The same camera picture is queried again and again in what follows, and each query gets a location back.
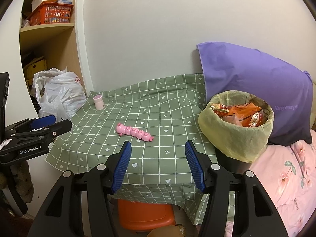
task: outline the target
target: tablecloth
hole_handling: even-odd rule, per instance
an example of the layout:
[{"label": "tablecloth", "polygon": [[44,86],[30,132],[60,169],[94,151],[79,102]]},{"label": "tablecloth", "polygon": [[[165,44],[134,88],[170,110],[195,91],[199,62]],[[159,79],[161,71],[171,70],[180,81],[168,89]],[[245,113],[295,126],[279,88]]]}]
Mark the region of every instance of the tablecloth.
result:
[{"label": "tablecloth", "polygon": [[[96,110],[95,95],[101,94],[104,110]],[[208,195],[195,187],[184,145],[192,140],[199,152],[217,162],[214,146],[198,126],[205,107],[205,84],[201,74],[185,74],[126,86],[112,91],[91,92],[72,117],[73,128],[54,142],[46,161],[55,168],[87,172],[109,155],[118,153],[124,141],[132,144],[132,157],[122,188],[114,195],[131,201],[181,206],[193,224],[200,224]],[[119,136],[121,122],[154,136],[144,142]],[[234,213],[231,192],[229,217]]]}]

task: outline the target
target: pink cap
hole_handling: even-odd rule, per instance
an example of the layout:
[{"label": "pink cap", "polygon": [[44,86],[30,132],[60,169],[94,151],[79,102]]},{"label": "pink cap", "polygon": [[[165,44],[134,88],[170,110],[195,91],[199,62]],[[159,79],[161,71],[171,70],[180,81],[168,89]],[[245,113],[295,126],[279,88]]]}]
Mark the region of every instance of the pink cap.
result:
[{"label": "pink cap", "polygon": [[97,95],[97,96],[93,97],[93,101],[94,101],[94,102],[100,102],[100,101],[103,101],[103,100],[102,100],[102,95],[100,95],[100,94],[99,94],[99,95]]}]

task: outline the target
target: brown cloth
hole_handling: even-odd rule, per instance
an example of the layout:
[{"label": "brown cloth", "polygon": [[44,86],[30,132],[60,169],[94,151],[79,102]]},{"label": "brown cloth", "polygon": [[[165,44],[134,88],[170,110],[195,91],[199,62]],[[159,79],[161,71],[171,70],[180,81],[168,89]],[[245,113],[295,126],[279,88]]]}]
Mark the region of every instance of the brown cloth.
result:
[{"label": "brown cloth", "polygon": [[[16,191],[25,203],[31,203],[34,187],[31,181],[30,170],[27,161],[17,164]],[[6,176],[0,172],[0,190],[7,186]]]}]

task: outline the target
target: orange stool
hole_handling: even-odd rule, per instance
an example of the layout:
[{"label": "orange stool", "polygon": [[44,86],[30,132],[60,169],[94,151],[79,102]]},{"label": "orange stool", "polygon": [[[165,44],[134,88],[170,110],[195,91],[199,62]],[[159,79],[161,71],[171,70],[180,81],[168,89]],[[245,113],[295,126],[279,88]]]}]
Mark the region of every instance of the orange stool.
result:
[{"label": "orange stool", "polygon": [[149,204],[119,199],[118,211],[121,226],[133,232],[147,232],[176,224],[170,204]]}]

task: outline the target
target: plastic bag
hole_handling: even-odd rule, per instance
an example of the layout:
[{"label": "plastic bag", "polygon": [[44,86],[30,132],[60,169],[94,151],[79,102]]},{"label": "plastic bag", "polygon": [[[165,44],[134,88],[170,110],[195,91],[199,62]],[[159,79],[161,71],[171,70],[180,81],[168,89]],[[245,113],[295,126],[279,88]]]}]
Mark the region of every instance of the plastic bag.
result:
[{"label": "plastic bag", "polygon": [[33,78],[33,88],[41,109],[42,118],[54,115],[56,122],[71,119],[87,98],[80,78],[73,72],[56,68],[38,72]]},{"label": "plastic bag", "polygon": [[234,106],[216,103],[211,108],[222,120],[238,126],[257,127],[264,123],[262,109],[252,102]]},{"label": "plastic bag", "polygon": [[[262,108],[264,124],[258,127],[240,127],[223,121],[211,108],[252,102]],[[274,112],[262,99],[240,91],[226,91],[212,97],[198,118],[199,126],[209,141],[227,157],[252,163],[265,151],[273,128]]]}]

